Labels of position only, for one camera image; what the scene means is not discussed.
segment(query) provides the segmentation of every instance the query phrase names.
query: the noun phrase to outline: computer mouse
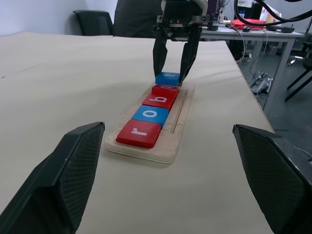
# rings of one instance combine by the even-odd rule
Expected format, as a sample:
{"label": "computer mouse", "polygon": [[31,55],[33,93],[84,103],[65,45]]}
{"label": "computer mouse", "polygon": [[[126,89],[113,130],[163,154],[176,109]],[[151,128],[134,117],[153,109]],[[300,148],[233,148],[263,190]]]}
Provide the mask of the computer mouse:
{"label": "computer mouse", "polygon": [[249,27],[249,26],[244,26],[243,32],[248,33],[248,32],[250,32],[251,29],[252,29],[252,28]]}

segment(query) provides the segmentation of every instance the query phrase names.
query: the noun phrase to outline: table leg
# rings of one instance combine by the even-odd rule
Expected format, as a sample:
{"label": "table leg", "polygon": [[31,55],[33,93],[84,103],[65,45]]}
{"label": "table leg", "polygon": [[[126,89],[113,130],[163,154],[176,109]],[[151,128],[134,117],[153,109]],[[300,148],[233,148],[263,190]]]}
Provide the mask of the table leg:
{"label": "table leg", "polygon": [[277,66],[273,82],[271,84],[270,92],[267,101],[264,103],[263,106],[263,111],[268,116],[270,108],[272,106],[273,100],[276,96],[276,91],[279,87],[279,83],[282,80],[283,73],[286,67],[286,63],[288,60],[288,57],[292,51],[293,44],[294,44],[295,39],[290,39],[288,42],[286,42],[286,45],[284,46],[282,56],[279,60],[279,64]]}
{"label": "table leg", "polygon": [[255,73],[257,65],[258,65],[258,60],[260,58],[261,55],[259,55],[259,53],[261,52],[261,48],[262,48],[262,41],[255,41],[255,45],[254,45],[254,50],[253,50],[253,57],[252,60],[250,61],[250,67],[249,67],[249,71],[251,71],[251,74],[248,74],[248,77],[251,77],[251,79],[253,78],[252,74]]}

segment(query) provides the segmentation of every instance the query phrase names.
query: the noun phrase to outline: red object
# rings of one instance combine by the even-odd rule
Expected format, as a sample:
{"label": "red object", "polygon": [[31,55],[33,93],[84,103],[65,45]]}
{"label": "red object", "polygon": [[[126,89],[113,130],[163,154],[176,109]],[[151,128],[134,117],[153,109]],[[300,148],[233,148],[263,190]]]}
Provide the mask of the red object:
{"label": "red object", "polygon": [[131,119],[120,131],[116,141],[151,149],[154,147],[160,131],[161,126],[159,123],[149,123]]}
{"label": "red object", "polygon": [[153,95],[149,94],[146,99],[142,102],[144,106],[154,106],[166,108],[168,110],[171,109],[174,104],[175,97],[174,96],[166,96],[166,95]]}
{"label": "red object", "polygon": [[[263,20],[258,20],[258,19],[245,19],[247,20],[248,22],[251,22],[251,23],[265,23],[265,21]],[[239,19],[234,19],[231,21],[231,24],[233,27],[235,28],[238,28],[240,30],[243,30],[243,28],[245,26],[248,26],[248,27],[251,27],[252,29],[255,29],[255,28],[260,28],[260,29],[263,29],[263,26],[252,26],[252,25],[248,25],[246,23],[243,23],[241,22]]]}
{"label": "red object", "polygon": [[171,85],[155,85],[152,88],[152,94],[153,95],[164,95],[164,96],[174,96],[176,97],[179,93],[179,86],[171,86]]}

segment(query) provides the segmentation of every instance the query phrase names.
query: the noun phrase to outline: red letter block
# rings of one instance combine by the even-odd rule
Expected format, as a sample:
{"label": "red letter block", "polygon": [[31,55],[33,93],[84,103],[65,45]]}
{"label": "red letter block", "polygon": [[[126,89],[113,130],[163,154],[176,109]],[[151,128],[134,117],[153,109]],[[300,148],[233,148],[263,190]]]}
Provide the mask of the red letter block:
{"label": "red letter block", "polygon": [[179,86],[158,84],[152,88],[152,94],[156,96],[164,95],[164,97],[173,96],[174,98],[176,98],[176,96],[179,93],[179,90],[180,90]]}
{"label": "red letter block", "polygon": [[164,95],[157,96],[149,94],[147,98],[142,102],[142,105],[166,108],[170,110],[172,105],[174,104],[174,101],[175,101],[174,96],[164,96]]}
{"label": "red letter block", "polygon": [[116,141],[151,149],[158,139],[160,130],[161,126],[159,123],[131,119],[120,131]]}

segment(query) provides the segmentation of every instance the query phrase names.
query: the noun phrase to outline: blue letter block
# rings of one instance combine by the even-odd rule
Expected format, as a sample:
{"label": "blue letter block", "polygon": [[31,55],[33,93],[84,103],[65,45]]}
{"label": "blue letter block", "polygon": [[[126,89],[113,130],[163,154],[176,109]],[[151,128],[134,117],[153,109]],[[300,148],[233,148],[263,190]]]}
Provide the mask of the blue letter block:
{"label": "blue letter block", "polygon": [[156,77],[155,83],[177,86],[179,84],[179,78],[179,73],[162,72]]}
{"label": "blue letter block", "polygon": [[150,123],[159,123],[161,128],[166,122],[169,110],[153,106],[140,106],[132,119],[141,120]]}

